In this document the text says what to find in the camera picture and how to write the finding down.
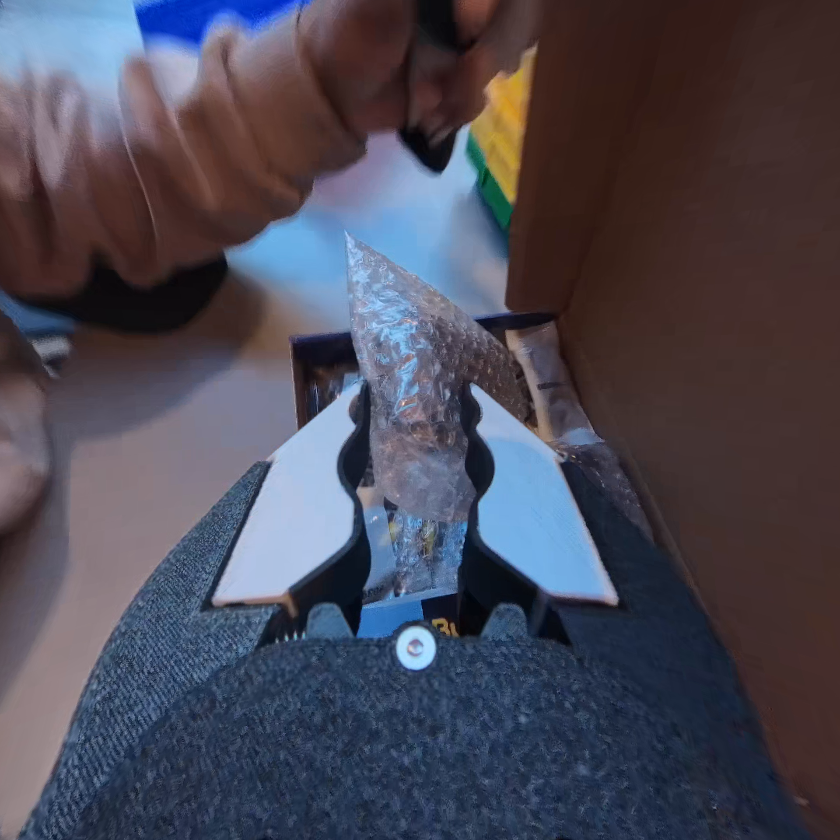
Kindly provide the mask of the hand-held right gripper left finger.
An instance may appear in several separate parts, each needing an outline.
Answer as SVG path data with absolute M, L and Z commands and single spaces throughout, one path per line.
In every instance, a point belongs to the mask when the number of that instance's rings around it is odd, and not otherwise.
M 361 599 L 371 549 L 357 489 L 370 460 L 370 420 L 368 388 L 353 384 L 269 458 L 214 607 Z

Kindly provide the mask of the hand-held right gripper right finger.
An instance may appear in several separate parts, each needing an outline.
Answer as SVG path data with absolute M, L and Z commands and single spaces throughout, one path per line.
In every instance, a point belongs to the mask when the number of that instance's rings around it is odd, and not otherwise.
M 543 599 L 617 606 L 618 593 L 560 457 L 483 391 L 463 391 L 465 469 L 475 489 L 463 593 L 483 606 Z

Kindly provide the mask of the bag of grey bricks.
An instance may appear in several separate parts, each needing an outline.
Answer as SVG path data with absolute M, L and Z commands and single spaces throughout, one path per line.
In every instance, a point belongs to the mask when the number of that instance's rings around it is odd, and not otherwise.
M 602 445 L 563 361 L 555 322 L 510 329 L 506 342 L 524 374 L 541 439 L 558 450 Z

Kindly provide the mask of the bubble wrap bag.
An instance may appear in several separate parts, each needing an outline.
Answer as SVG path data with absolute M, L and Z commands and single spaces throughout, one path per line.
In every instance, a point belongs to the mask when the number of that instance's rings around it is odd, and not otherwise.
M 412 516 L 464 522 L 476 491 L 460 419 L 465 383 L 529 415 L 505 345 L 435 288 L 344 234 L 350 327 L 371 397 L 374 483 Z

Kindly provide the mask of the blue cardboard kit box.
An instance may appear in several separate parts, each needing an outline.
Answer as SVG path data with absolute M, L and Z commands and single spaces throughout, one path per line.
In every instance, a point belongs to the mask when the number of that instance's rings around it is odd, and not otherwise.
M 838 838 L 839 3 L 456 5 L 431 130 L 539 45 L 506 302 L 560 315 L 733 659 L 770 829 Z

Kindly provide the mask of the grey desk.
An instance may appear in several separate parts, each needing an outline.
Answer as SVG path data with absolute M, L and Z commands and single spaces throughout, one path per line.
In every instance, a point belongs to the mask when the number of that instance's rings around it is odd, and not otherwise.
M 289 339 L 349 324 L 344 232 L 474 314 L 507 272 L 467 162 L 440 176 L 397 140 L 320 182 L 291 220 L 228 255 L 218 297 L 161 338 L 78 331 L 49 396 L 56 475 L 2 547 L 2 800 L 29 800 L 56 758 L 122 610 L 181 536 L 294 430 Z

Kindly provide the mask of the person's left hand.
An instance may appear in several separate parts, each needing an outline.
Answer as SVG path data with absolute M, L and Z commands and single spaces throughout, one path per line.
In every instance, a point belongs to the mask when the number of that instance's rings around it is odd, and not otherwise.
M 544 2 L 449 3 L 459 56 L 427 57 L 417 43 L 416 3 L 311 2 L 298 20 L 299 44 L 322 89 L 351 131 L 419 128 L 433 142 L 470 123 L 486 90 L 511 74 L 539 39 Z

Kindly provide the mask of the green storage bin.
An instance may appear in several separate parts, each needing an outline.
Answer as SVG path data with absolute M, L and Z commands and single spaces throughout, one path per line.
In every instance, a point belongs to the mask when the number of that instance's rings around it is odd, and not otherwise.
M 487 153 L 482 150 L 472 129 L 467 134 L 466 156 L 476 171 L 476 189 L 499 230 L 509 235 L 514 204 L 503 192 L 490 168 Z

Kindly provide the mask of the yellow storage bin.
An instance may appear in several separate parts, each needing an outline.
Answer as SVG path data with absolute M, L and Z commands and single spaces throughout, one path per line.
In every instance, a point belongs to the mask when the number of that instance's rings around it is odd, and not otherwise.
M 522 145 L 529 115 L 532 74 L 538 47 L 525 51 L 519 68 L 496 75 L 486 87 L 481 114 L 471 123 L 485 167 L 510 205 L 516 202 Z

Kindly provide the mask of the white labelled parts bag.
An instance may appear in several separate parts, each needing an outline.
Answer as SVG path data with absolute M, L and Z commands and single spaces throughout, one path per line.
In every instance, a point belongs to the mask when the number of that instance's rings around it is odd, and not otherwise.
M 364 525 L 371 548 L 364 605 L 457 592 L 467 522 L 421 519 L 381 503 L 364 510 Z

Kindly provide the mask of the black office chair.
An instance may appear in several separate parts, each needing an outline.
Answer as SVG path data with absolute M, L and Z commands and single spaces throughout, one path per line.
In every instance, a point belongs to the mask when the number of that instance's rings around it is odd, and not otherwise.
M 25 306 L 67 318 L 86 327 L 116 333 L 171 333 L 194 320 L 225 282 L 224 255 L 181 267 L 151 287 L 130 285 L 100 258 L 91 262 L 87 284 L 64 297 L 13 296 Z

